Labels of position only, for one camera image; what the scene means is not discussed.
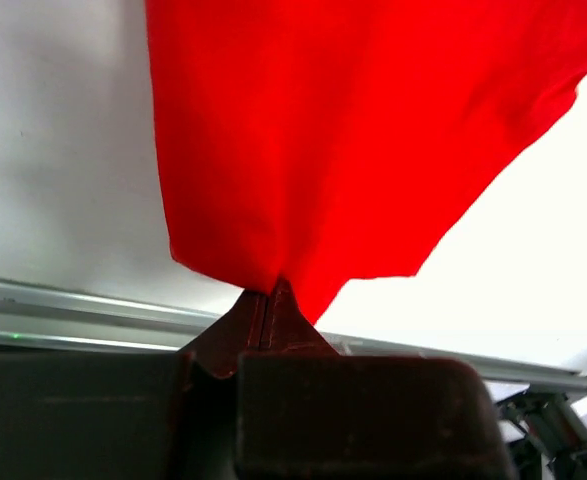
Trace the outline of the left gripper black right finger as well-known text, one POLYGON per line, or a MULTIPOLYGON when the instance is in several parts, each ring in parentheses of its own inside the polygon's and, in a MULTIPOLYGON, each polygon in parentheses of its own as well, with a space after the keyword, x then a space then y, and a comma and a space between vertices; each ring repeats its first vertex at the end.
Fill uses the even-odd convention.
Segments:
POLYGON ((479 374, 419 356, 337 353, 291 287, 267 301, 258 349, 238 363, 242 479, 512 479, 479 374))

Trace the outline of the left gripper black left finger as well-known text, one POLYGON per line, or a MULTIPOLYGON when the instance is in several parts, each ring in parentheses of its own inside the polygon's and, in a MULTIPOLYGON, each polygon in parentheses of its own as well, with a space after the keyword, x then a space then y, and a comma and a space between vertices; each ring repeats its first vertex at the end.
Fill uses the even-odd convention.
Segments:
POLYGON ((175 353, 0 352, 0 479, 238 479, 237 372, 265 297, 175 353))

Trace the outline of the red t-shirt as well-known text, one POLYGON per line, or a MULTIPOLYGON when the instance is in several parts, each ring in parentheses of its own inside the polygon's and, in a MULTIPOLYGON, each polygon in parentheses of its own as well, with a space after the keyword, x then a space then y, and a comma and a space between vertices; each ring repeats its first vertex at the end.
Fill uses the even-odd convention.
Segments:
POLYGON ((149 1, 173 259, 316 321, 416 274, 576 100, 587 1, 149 1))

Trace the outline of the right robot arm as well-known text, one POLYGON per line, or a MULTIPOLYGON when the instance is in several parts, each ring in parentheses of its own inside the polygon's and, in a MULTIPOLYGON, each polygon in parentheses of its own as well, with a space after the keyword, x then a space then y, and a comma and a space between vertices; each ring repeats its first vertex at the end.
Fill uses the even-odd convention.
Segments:
POLYGON ((507 442, 521 479, 587 480, 587 426, 572 404, 587 389, 531 386, 496 403, 499 417, 522 434, 507 442))

